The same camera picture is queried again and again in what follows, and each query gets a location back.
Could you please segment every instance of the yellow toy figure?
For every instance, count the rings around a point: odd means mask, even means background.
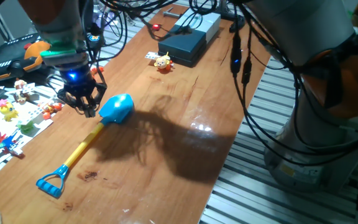
[[[0,100],[0,112],[5,115],[5,121],[11,121],[12,118],[17,118],[19,114],[14,108],[12,103],[8,102],[7,100]]]
[[[171,70],[173,64],[171,58],[168,56],[168,52],[166,55],[155,59],[154,66],[157,67],[159,70]]]

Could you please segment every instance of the wooden table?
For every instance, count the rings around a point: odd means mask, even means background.
[[[172,10],[184,11],[181,6]],[[160,11],[150,23],[171,28],[175,21]],[[125,125],[103,131],[56,199],[35,182],[59,167],[100,120],[64,107],[51,127],[25,146],[26,157],[12,159],[0,171],[4,224],[197,223],[243,118],[229,69],[230,25],[221,21],[217,38],[195,68],[175,65],[167,74],[144,58],[158,47],[143,28],[104,73],[103,104],[129,93],[136,112]],[[244,49],[247,32],[247,27],[241,30]],[[253,43],[253,52],[267,62],[268,53]],[[248,102],[264,70],[253,64]]]

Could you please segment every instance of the blue toy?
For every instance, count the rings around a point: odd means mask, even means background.
[[[103,118],[92,132],[84,139],[83,142],[75,149],[66,162],[61,165],[55,172],[47,174],[39,179],[36,185],[44,192],[54,197],[60,197],[62,194],[65,177],[70,167],[77,160],[80,154],[87,148],[90,142],[98,135],[98,133],[109,123],[121,124],[124,119],[133,111],[134,102],[130,95],[121,94],[110,98],[106,104],[100,109],[99,115]],[[62,180],[62,184],[56,187],[48,183],[45,179],[50,176],[57,176]]]

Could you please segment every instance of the red toy figure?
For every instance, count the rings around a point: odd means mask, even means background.
[[[100,69],[100,72],[104,72],[104,68],[102,66],[99,66],[99,69]],[[98,69],[97,68],[92,68],[91,69],[91,74],[92,74],[92,77],[94,78],[94,76],[97,74],[98,72]]]
[[[49,101],[49,103],[47,103],[46,105],[38,104],[38,106],[41,107],[43,109],[43,111],[44,111],[44,113],[42,115],[44,117],[44,119],[49,119],[50,115],[52,113],[56,113],[57,111],[61,111],[62,107],[63,107],[63,105],[61,103],[55,103],[52,100]]]

